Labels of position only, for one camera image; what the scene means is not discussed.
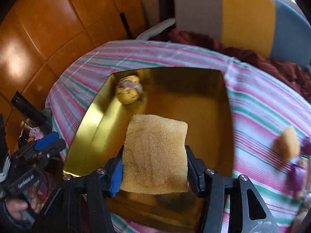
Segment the person left hand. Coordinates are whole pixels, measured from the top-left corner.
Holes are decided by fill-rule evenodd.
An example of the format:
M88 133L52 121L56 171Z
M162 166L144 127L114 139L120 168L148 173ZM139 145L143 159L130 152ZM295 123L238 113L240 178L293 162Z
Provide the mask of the person left hand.
M30 198L29 204L35 213L39 213L41 210L41 203L38 198L38 191L35 186L31 186L28 189L28 196ZM27 210L28 204L26 201L20 199L6 198L5 205L7 207L8 213L15 220L26 221L26 218L21 214L22 211Z

